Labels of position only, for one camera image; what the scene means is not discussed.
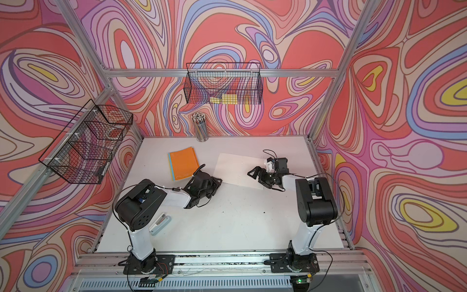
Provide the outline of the remaining cream lined notebook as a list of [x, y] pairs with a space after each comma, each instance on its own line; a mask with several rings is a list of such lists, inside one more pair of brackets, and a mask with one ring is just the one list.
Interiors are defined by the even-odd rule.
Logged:
[[199, 168], [199, 162], [193, 147], [170, 152], [168, 158], [173, 181], [186, 179]]

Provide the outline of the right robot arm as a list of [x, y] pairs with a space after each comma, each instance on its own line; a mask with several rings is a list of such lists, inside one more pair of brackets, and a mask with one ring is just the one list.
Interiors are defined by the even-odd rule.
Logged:
[[294, 191], [301, 224], [284, 254], [270, 254], [264, 262], [272, 273], [319, 272], [313, 248], [324, 227], [338, 219], [338, 206], [328, 180], [323, 176], [300, 176], [289, 172], [286, 158], [268, 158], [247, 175], [274, 191]]

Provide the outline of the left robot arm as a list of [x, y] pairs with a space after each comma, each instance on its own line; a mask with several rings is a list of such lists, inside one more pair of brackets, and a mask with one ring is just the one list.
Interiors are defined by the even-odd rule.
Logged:
[[131, 186], [131, 190], [113, 204], [114, 216], [128, 232], [131, 255], [142, 264], [155, 258], [148, 225], [160, 207], [191, 209], [203, 198], [211, 199], [222, 182], [197, 169], [183, 188], [159, 186], [149, 179]]

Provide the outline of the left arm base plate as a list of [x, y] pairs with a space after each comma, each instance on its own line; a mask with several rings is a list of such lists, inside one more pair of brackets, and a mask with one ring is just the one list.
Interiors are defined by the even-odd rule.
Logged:
[[159, 254], [150, 255], [145, 260], [137, 259], [133, 254], [130, 254], [124, 265], [125, 275], [168, 275], [173, 272], [175, 266], [175, 255]]

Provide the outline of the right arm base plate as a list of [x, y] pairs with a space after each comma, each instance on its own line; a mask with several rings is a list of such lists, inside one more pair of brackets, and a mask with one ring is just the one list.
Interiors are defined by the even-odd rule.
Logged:
[[309, 255], [281, 254], [269, 255], [263, 262], [271, 268], [272, 273], [310, 273], [320, 272], [319, 263], [315, 253]]

